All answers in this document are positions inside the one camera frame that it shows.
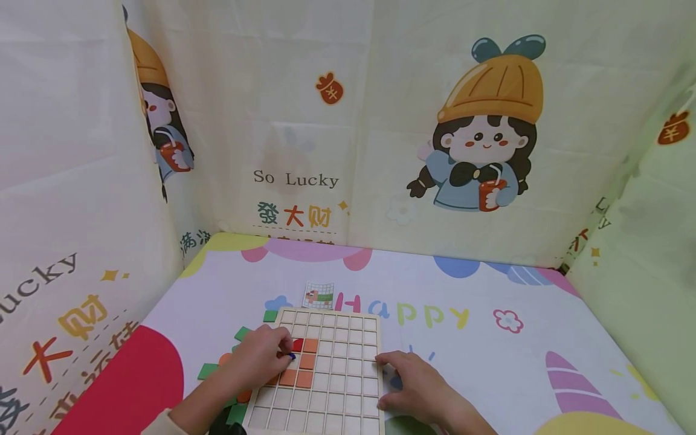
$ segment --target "pattern card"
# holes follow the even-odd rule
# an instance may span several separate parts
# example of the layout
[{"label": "pattern card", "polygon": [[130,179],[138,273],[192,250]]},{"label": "pattern card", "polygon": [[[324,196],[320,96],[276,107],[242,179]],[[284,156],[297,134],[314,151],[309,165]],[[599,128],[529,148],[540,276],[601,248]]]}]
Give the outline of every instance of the pattern card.
[{"label": "pattern card", "polygon": [[384,435],[379,317],[282,308],[276,326],[291,331],[297,358],[253,392],[247,434]]},{"label": "pattern card", "polygon": [[307,281],[302,306],[318,310],[333,310],[333,283],[314,284]]}]

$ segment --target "printed tablecloth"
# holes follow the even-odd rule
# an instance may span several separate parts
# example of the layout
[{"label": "printed tablecloth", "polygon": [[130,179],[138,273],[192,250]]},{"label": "printed tablecloth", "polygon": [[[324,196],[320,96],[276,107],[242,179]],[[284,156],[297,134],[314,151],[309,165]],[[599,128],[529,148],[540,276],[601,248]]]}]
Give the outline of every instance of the printed tablecloth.
[{"label": "printed tablecloth", "polygon": [[[501,434],[683,434],[566,279],[534,267],[215,235],[54,432],[139,434],[265,310],[333,283],[334,309],[381,317]],[[392,370],[385,387],[401,388]],[[386,432],[436,434],[388,414]]]}]

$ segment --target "person's left hand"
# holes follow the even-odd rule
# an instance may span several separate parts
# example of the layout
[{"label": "person's left hand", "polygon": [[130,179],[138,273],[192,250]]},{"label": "person's left hand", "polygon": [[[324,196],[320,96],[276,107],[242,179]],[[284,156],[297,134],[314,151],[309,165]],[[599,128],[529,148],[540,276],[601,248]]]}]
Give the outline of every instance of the person's left hand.
[{"label": "person's left hand", "polygon": [[[278,348],[283,353],[278,357]],[[229,386],[230,393],[253,390],[264,385],[290,365],[292,338],[283,327],[272,329],[264,324],[250,331],[232,356],[216,371],[217,377]]]}]

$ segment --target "yellow knit hat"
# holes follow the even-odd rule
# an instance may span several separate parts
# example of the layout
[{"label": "yellow knit hat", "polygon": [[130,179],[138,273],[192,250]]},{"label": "yellow knit hat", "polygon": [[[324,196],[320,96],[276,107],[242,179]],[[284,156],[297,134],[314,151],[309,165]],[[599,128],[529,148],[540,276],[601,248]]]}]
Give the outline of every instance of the yellow knit hat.
[{"label": "yellow knit hat", "polygon": [[466,116],[510,116],[536,124],[544,106],[539,69],[529,58],[503,54],[462,77],[437,115],[438,122]]},{"label": "yellow knit hat", "polygon": [[167,73],[164,71],[164,65],[159,60],[155,49],[131,29],[128,29],[128,37],[133,47],[133,56],[140,82],[154,83],[168,88]]}]

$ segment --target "cartoon girl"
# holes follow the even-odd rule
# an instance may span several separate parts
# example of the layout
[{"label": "cartoon girl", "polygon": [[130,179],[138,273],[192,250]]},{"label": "cartoon girl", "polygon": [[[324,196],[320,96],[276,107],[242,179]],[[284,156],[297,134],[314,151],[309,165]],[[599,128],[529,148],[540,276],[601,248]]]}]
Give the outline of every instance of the cartoon girl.
[{"label": "cartoon girl", "polygon": [[488,38],[476,41],[471,54],[479,65],[459,80],[438,113],[432,142],[419,148],[425,166],[406,186],[411,197],[437,185],[439,207],[492,212],[527,190],[544,105],[532,61],[545,48],[540,35],[519,38],[504,53]]},{"label": "cartoon girl", "polygon": [[166,200],[164,182],[175,172],[193,169],[194,154],[159,56],[144,39],[130,29],[128,36],[142,87],[145,119],[155,147],[155,160],[162,180],[162,196]]}]

